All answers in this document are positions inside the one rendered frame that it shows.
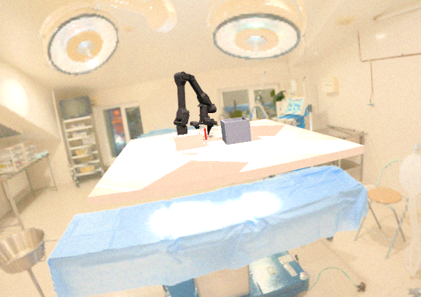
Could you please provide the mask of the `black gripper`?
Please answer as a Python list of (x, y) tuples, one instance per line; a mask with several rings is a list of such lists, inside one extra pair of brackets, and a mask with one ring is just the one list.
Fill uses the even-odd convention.
[[(199, 125), (203, 125), (204, 123), (202, 123), (202, 118), (203, 116), (208, 117), (208, 113), (199, 113), (199, 122), (196, 121), (190, 121), (190, 125), (194, 126), (196, 129), (199, 129)], [(217, 121), (214, 121), (213, 124), (211, 124), (210, 126), (207, 125), (207, 135), (209, 135), (210, 130), (213, 126), (217, 126)]]

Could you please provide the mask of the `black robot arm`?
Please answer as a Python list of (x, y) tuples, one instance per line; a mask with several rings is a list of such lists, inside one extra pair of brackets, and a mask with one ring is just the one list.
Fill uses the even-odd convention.
[[(189, 120), (189, 111), (186, 109), (186, 90), (185, 85), (186, 82), (191, 84), (194, 92), (197, 95), (197, 100), (200, 106), (199, 113), (215, 113), (217, 108), (214, 103), (211, 103), (209, 96), (202, 91), (199, 84), (195, 80), (195, 76), (191, 74), (186, 74), (185, 72), (177, 72), (174, 75), (174, 82), (177, 85), (178, 90), (178, 111), (176, 113), (176, 117), (173, 121), (173, 124), (176, 125), (177, 135), (185, 135), (187, 134), (187, 126)], [(210, 126), (214, 123), (214, 118), (205, 117), (203, 116), (202, 122), (204, 125)]]

